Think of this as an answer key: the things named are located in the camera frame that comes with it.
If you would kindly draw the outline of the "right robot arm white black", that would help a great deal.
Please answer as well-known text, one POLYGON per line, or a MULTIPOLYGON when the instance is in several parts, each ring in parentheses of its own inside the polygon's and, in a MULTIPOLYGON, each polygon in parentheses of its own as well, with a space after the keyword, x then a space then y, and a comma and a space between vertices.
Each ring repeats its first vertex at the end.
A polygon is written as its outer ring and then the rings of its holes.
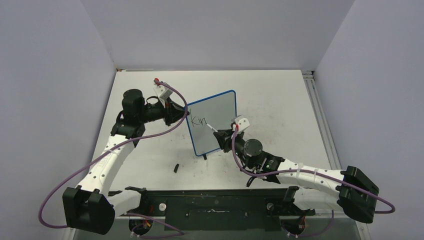
POLYGON ((359 168, 323 169, 293 162, 264 151, 259 140, 244 140, 243 133, 231 129, 215 131, 213 136, 223 152, 232 153, 241 172, 295 187, 282 201, 287 213, 325 209, 342 211, 366 224, 374 221, 379 188, 359 168))

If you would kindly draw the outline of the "black marker cap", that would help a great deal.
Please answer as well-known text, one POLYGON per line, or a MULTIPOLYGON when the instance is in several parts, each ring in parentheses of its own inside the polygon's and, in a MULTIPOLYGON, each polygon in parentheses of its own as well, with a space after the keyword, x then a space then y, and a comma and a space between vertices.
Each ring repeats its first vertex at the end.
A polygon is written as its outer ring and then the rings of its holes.
POLYGON ((180 167, 180 164, 179 164, 179 163, 177 163, 177 164, 175 165, 174 169, 173 169, 173 172, 174 172, 174 173, 177 173, 177 172, 178 172, 179 167, 180 167))

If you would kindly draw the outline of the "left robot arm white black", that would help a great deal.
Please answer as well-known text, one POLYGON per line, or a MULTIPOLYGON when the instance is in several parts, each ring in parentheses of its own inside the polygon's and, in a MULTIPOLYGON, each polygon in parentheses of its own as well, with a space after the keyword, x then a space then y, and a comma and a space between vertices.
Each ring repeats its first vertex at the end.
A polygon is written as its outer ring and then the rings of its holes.
POLYGON ((144 215, 149 201, 139 188, 125 189, 109 196, 112 183, 126 158, 145 139, 145 125, 163 120, 166 126, 187 116, 185 107, 171 100, 174 91, 164 85, 154 88, 156 103, 147 103, 138 89, 124 92, 122 111, 118 114, 102 154, 88 167, 87 175, 76 187, 68 187, 62 195, 66 225, 104 235, 115 219, 128 211, 144 215))

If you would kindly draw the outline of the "white marker pen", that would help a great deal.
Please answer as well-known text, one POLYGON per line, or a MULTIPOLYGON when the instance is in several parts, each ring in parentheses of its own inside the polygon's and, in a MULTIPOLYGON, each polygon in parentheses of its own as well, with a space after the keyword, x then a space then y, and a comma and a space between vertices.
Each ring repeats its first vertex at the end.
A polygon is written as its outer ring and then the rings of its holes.
POLYGON ((217 133, 218 132, 218 130, 217 129, 215 129, 213 126, 211 126, 210 124, 206 124, 207 126, 208 126, 208 128, 210 128, 214 133, 217 133))

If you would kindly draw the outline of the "blue framed whiteboard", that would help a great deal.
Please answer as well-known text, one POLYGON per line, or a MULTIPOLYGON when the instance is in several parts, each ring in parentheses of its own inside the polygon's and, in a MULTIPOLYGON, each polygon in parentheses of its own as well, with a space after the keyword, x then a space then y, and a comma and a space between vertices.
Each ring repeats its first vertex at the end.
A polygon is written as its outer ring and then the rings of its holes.
POLYGON ((216 130, 227 130, 232 120, 237 116, 237 95, 234 90, 227 90, 187 105, 188 126, 194 155, 202 157, 220 147, 210 124, 216 130))

